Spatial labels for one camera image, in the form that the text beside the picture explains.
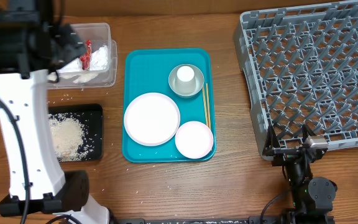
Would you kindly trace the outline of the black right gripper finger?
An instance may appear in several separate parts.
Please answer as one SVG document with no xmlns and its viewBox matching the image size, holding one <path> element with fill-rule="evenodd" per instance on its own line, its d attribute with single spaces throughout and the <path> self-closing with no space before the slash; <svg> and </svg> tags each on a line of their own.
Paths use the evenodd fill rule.
<svg viewBox="0 0 358 224">
<path fill-rule="evenodd" d="M 277 139 L 277 135 L 275 134 L 275 130 L 274 130 L 273 126 L 269 125 L 268 129 L 267 129 L 265 150 L 269 150 L 271 148 L 280 148 L 280 143 Z"/>
<path fill-rule="evenodd" d="M 309 136 L 316 135 L 306 123 L 304 123 L 301 126 L 301 132 L 302 132 L 302 140 L 306 140 Z"/>
</svg>

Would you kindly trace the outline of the red sauce packet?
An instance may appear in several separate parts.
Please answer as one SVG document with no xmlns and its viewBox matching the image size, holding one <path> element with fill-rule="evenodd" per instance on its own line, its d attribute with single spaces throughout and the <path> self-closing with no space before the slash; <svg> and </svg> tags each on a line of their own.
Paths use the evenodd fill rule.
<svg viewBox="0 0 358 224">
<path fill-rule="evenodd" d="M 92 53 L 90 40 L 86 41 L 85 47 L 86 47 L 86 53 L 80 57 L 81 67 L 82 67 L 82 70 L 89 70 L 90 69 L 90 61 L 91 61 L 91 53 Z"/>
</svg>

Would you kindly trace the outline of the small pink bowl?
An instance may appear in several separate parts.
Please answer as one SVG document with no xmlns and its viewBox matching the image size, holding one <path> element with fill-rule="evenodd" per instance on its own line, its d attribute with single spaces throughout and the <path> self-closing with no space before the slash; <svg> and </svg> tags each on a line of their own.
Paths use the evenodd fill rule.
<svg viewBox="0 0 358 224">
<path fill-rule="evenodd" d="M 199 121 L 189 121 L 178 128 L 175 146 L 179 153 L 189 159 L 201 159 L 213 148 L 212 131 Z"/>
</svg>

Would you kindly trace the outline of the grey-green bowl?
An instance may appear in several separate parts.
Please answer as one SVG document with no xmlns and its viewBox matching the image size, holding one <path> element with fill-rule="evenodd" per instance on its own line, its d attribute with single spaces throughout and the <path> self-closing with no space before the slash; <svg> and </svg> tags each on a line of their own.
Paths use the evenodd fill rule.
<svg viewBox="0 0 358 224">
<path fill-rule="evenodd" d="M 196 88 L 194 89 L 194 91 L 190 94 L 182 94 L 181 92 L 179 92 L 176 89 L 175 86 L 175 78 L 177 75 L 177 70 L 183 66 L 183 65 L 187 65 L 190 66 L 194 71 L 195 71 L 195 82 L 196 82 Z M 191 65 L 191 64 L 182 64 L 182 65 L 178 65 L 176 66 L 169 74 L 168 77 L 168 84 L 169 87 L 171 88 L 171 90 L 178 96 L 182 97 L 182 98 L 191 98 L 193 96 L 195 96 L 199 91 L 201 91 L 203 85 L 204 85 L 204 75 L 202 73 L 202 71 L 196 67 L 195 65 Z"/>
</svg>

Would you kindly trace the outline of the pile of white rice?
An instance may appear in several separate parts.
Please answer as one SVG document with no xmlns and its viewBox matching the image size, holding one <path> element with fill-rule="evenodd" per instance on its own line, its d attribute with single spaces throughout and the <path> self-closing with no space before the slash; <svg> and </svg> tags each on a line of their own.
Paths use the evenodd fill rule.
<svg viewBox="0 0 358 224">
<path fill-rule="evenodd" d="M 59 162 L 91 159 L 95 152 L 95 138 L 89 138 L 90 126 L 80 120 L 81 114 L 49 114 L 49 125 L 55 154 Z"/>
</svg>

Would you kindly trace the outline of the white cup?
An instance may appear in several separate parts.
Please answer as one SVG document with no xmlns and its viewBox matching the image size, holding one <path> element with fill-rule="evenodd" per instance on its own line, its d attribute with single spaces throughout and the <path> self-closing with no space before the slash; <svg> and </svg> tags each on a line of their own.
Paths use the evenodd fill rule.
<svg viewBox="0 0 358 224">
<path fill-rule="evenodd" d="M 192 93 L 196 88 L 195 71 L 190 66 L 181 66 L 177 70 L 175 86 L 176 89 L 182 94 Z"/>
</svg>

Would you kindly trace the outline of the large white plate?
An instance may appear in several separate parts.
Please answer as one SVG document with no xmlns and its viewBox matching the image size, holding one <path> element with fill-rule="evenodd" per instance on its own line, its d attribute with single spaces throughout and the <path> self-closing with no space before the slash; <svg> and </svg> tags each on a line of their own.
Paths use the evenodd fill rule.
<svg viewBox="0 0 358 224">
<path fill-rule="evenodd" d="M 144 93 L 127 106 L 124 128 L 143 146 L 159 146 L 171 140 L 180 125 L 180 110 L 167 95 Z"/>
</svg>

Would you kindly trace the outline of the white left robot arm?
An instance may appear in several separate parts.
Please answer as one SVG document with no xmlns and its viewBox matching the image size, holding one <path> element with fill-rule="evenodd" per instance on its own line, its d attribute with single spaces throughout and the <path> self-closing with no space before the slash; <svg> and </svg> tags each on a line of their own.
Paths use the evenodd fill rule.
<svg viewBox="0 0 358 224">
<path fill-rule="evenodd" d="M 3 217 L 41 212 L 72 223 L 114 223 L 90 195 L 84 170 L 65 172 L 48 121 L 48 75 L 86 52 L 52 1 L 10 1 L 0 11 L 0 127 L 10 171 Z"/>
</svg>

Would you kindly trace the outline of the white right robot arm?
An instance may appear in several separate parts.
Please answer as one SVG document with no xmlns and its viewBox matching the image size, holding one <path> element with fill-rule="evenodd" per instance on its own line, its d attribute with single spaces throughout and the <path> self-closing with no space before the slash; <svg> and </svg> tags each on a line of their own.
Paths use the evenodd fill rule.
<svg viewBox="0 0 358 224">
<path fill-rule="evenodd" d="M 272 165 L 282 168 L 289 189 L 271 199 L 261 211 L 260 223 L 334 223 L 328 213 L 333 210 L 337 185 L 324 177 L 314 177 L 310 164 L 320 160 L 328 150 L 328 142 L 316 135 L 306 124 L 301 127 L 303 144 L 291 149 L 280 147 L 272 126 L 268 127 L 262 154 L 273 158 Z M 265 218 L 269 206 L 283 196 L 291 194 L 293 208 L 284 209 L 275 218 Z"/>
</svg>

